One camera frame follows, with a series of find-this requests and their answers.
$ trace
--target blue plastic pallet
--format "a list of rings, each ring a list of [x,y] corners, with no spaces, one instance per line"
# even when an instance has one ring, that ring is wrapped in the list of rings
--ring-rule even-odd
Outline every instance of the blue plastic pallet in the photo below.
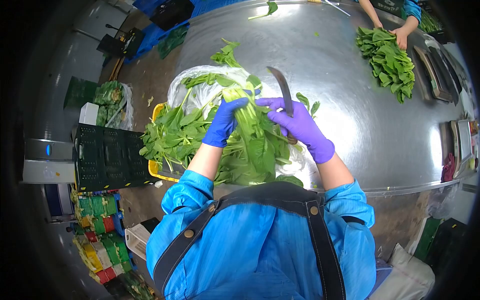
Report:
[[[125,227],[123,227],[123,223],[120,221],[123,219],[123,212],[120,210],[120,194],[113,194],[115,198],[115,208],[117,212],[112,215],[113,226],[115,227],[115,231],[122,237],[125,237]]]
[[[141,10],[144,14],[148,17],[151,17],[155,7],[163,3],[165,0],[137,0],[133,3],[133,5]],[[233,3],[242,2],[245,0],[190,0],[193,3],[195,8],[193,9],[192,18],[199,16],[203,13],[210,12],[214,9],[224,7]],[[142,31],[145,33],[144,40],[140,44],[137,54],[132,57],[132,59],[125,59],[123,62],[124,64],[130,63],[132,60],[135,60],[148,51],[150,51],[153,47],[158,45],[160,40],[167,37],[171,30],[176,29],[179,26],[185,25],[188,23],[188,20],[175,25],[173,28],[163,31],[155,24],[150,24],[149,26],[145,27]]]

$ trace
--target blue jacket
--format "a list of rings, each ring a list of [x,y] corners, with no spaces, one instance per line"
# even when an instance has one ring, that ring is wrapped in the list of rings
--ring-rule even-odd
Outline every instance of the blue jacket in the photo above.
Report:
[[[172,240],[213,200],[213,182],[187,170],[165,194],[165,215],[146,248],[150,276]],[[375,279],[373,208],[355,180],[325,193],[324,219],[339,258],[347,299],[364,300]],[[172,212],[178,206],[186,206]],[[341,216],[365,221],[345,223]],[[172,299],[318,299],[322,285],[307,220],[273,206],[220,211],[185,254],[165,288]]]
[[[420,6],[418,5],[418,0],[404,0],[403,2],[403,10],[405,11],[405,14],[408,16],[414,16],[417,18],[419,23],[421,22],[421,9]]]

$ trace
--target wooden knife handle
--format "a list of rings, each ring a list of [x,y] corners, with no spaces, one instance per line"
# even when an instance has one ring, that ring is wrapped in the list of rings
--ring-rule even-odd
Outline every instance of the wooden knife handle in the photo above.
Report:
[[[287,134],[287,140],[290,145],[296,145],[298,143],[298,140],[290,132]]]

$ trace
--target purple nitrile glove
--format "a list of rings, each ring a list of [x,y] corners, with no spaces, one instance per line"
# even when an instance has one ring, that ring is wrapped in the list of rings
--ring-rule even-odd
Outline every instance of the purple nitrile glove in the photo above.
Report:
[[[283,98],[260,98],[255,101],[258,106],[269,106],[272,111],[267,113],[270,120],[280,124],[283,135],[290,132],[300,142],[307,146],[308,151],[317,164],[329,161],[335,154],[335,145],[320,131],[307,108],[300,102],[293,101],[293,118],[287,116]]]
[[[251,91],[244,91],[249,95],[251,94]],[[255,90],[255,95],[259,93],[260,90]],[[202,139],[202,143],[220,148],[227,146],[227,139],[238,125],[233,114],[237,108],[241,108],[247,105],[247,103],[248,98],[240,98],[231,102],[225,102],[225,100],[222,99],[222,103],[216,111],[212,124]]]

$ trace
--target yellow plastic crate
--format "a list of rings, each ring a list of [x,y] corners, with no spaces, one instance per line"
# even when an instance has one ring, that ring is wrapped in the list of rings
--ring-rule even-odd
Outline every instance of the yellow plastic crate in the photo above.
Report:
[[[85,254],[88,260],[92,263],[93,267],[95,268],[95,273],[103,270],[102,264],[100,263],[100,260],[98,259],[98,256],[96,255],[95,249],[93,249],[92,245],[86,244],[83,246],[83,249],[85,250]]]
[[[155,121],[156,116],[158,115],[158,113],[160,112],[160,110],[162,109],[162,107],[164,105],[165,105],[165,103],[160,103],[160,104],[157,104],[155,106],[155,108],[153,109],[153,114],[152,114],[152,120],[153,121]],[[148,161],[148,172],[150,173],[150,175],[152,175],[154,177],[157,177],[157,178],[160,178],[160,179],[169,180],[169,181],[173,181],[173,182],[179,182],[179,180],[176,179],[176,178],[158,175],[157,174],[158,173],[158,164],[153,160]]]

